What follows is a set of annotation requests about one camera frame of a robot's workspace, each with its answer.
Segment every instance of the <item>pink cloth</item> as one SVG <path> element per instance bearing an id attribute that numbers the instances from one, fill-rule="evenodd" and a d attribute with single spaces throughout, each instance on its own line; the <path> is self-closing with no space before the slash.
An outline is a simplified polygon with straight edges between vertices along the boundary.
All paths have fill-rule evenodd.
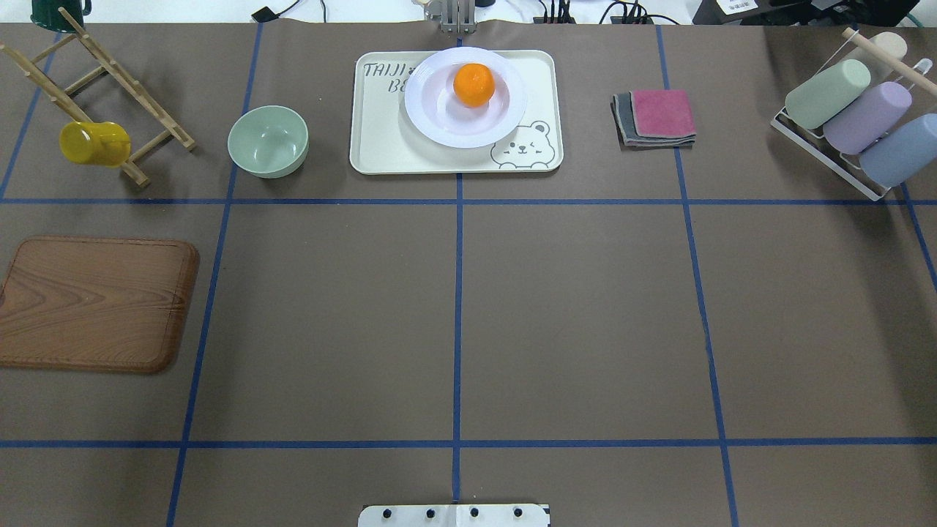
<path id="1" fill-rule="evenodd" d="M 696 133 L 683 90 L 632 91 L 634 128 L 643 137 L 679 138 Z"/>

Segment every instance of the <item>green cup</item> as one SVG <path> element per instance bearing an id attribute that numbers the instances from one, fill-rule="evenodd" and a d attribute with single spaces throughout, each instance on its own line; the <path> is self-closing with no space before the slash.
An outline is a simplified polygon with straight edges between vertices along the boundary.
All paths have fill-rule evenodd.
<path id="1" fill-rule="evenodd" d="M 29 17 L 39 27 L 59 33 L 74 33 L 75 28 L 58 12 L 65 8 L 78 25 L 84 27 L 84 17 L 91 14 L 91 0 L 33 0 L 33 14 Z"/>

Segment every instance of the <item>purple cup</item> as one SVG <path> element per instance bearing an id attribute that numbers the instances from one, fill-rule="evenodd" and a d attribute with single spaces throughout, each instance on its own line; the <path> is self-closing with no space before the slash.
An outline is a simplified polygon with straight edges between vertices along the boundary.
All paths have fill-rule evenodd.
<path id="1" fill-rule="evenodd" d="M 898 83 L 866 90 L 823 126 L 826 140 L 843 154 L 858 154 L 882 137 L 911 108 L 911 93 Z"/>

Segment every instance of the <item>folded cloth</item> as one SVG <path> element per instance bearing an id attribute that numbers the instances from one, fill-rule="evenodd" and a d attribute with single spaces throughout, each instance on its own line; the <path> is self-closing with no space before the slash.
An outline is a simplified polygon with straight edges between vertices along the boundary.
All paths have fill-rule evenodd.
<path id="1" fill-rule="evenodd" d="M 631 94 L 634 129 L 641 137 L 677 139 L 696 135 L 687 92 L 637 90 Z"/>
<path id="2" fill-rule="evenodd" d="M 675 92 L 676 96 L 657 95 Z M 668 100 L 675 102 L 670 107 L 662 108 L 661 104 L 668 104 Z M 693 144 L 696 140 L 686 92 L 655 90 L 617 94 L 612 96 L 612 109 L 621 137 L 628 146 L 683 146 Z M 643 120 L 640 117 L 636 119 L 638 112 L 644 116 Z M 645 133 L 639 133 L 639 120 L 643 123 L 640 129 Z"/>

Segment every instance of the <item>green bowl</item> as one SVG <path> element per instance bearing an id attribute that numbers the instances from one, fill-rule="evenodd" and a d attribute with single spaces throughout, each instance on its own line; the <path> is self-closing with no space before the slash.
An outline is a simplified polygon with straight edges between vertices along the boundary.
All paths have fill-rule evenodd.
<path id="1" fill-rule="evenodd" d="M 228 154 L 247 172 L 274 179 L 292 173 L 309 151 L 309 129 L 284 106 L 261 106 L 241 116 L 228 134 Z"/>

